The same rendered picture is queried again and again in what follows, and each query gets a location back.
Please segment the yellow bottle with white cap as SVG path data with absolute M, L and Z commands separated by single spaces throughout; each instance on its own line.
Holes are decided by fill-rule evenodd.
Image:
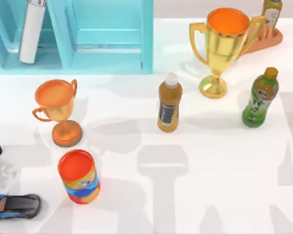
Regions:
M 179 124 L 179 104 L 183 88 L 175 73 L 169 73 L 159 86 L 159 114 L 157 125 L 166 133 L 174 132 Z

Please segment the light blue rack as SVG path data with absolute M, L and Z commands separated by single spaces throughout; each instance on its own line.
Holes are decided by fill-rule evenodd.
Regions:
M 150 74 L 153 0 L 46 0 L 35 63 L 19 60 L 26 0 L 0 0 L 0 74 Z

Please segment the small orange trophy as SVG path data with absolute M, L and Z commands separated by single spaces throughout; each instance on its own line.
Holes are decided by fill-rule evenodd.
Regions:
M 53 79 L 41 84 L 35 91 L 35 101 L 39 105 L 32 111 L 41 122 L 56 121 L 52 129 L 52 139 L 60 147 L 72 147 L 82 138 L 79 123 L 70 120 L 77 94 L 77 80 L 71 82 Z

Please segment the orange and blue can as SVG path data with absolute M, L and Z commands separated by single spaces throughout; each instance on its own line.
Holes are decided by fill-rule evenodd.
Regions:
M 99 195 L 100 182 L 92 155 L 82 149 L 66 152 L 58 162 L 58 172 L 69 198 L 88 204 Z

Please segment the large gold trophy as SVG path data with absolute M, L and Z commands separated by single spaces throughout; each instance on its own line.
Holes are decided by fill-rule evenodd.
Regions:
M 221 98 L 227 93 L 227 85 L 221 74 L 252 45 L 265 25 L 266 17 L 249 18 L 234 8 L 217 8 L 207 16 L 207 21 L 189 24 L 189 39 L 193 53 L 208 66 L 211 75 L 199 84 L 200 92 L 208 98 Z M 206 59 L 198 53 L 195 32 L 205 34 Z

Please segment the green bottle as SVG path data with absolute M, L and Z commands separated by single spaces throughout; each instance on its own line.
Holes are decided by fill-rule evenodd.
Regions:
M 277 75 L 276 68 L 268 67 L 264 74 L 254 80 L 249 102 L 242 113 L 246 126 L 257 128 L 264 123 L 267 110 L 279 90 Z

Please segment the white book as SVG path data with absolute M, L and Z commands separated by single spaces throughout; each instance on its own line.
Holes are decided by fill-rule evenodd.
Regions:
M 26 0 L 25 17 L 21 31 L 19 60 L 23 63 L 35 63 L 46 0 Z

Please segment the salmon-coloured box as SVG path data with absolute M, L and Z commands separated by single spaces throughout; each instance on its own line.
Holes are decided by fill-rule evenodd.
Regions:
M 269 26 L 265 27 L 260 35 L 252 41 L 251 46 L 241 55 L 263 50 L 269 47 L 280 44 L 283 40 L 283 34 L 277 29 L 270 29 Z

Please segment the blue and black toy car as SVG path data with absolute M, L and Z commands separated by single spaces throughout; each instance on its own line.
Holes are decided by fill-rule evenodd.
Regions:
M 0 219 L 34 218 L 40 211 L 41 199 L 36 194 L 0 195 Z

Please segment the olive bottle with pale label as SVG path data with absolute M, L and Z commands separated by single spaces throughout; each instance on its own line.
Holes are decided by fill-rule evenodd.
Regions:
M 264 0 L 262 7 L 262 15 L 266 17 L 266 26 L 271 29 L 275 28 L 281 9 L 282 0 Z

